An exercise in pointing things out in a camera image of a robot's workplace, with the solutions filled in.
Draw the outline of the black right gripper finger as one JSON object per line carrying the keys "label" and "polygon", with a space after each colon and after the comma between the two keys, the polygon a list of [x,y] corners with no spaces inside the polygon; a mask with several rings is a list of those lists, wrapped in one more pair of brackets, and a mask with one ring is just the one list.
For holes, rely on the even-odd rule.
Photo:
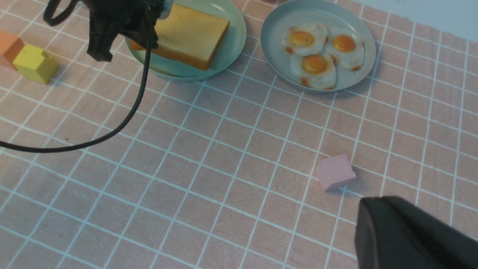
{"label": "black right gripper finger", "polygon": [[398,196],[360,200],[354,237],[360,269],[476,269],[478,244]]}

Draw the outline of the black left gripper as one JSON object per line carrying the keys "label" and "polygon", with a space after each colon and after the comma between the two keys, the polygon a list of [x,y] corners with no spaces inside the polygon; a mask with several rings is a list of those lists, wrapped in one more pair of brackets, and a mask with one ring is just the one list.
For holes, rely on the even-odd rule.
{"label": "black left gripper", "polygon": [[87,53],[98,62],[112,60],[115,39],[125,36],[143,48],[157,48],[157,20],[169,17],[172,0],[82,0],[89,9]]}

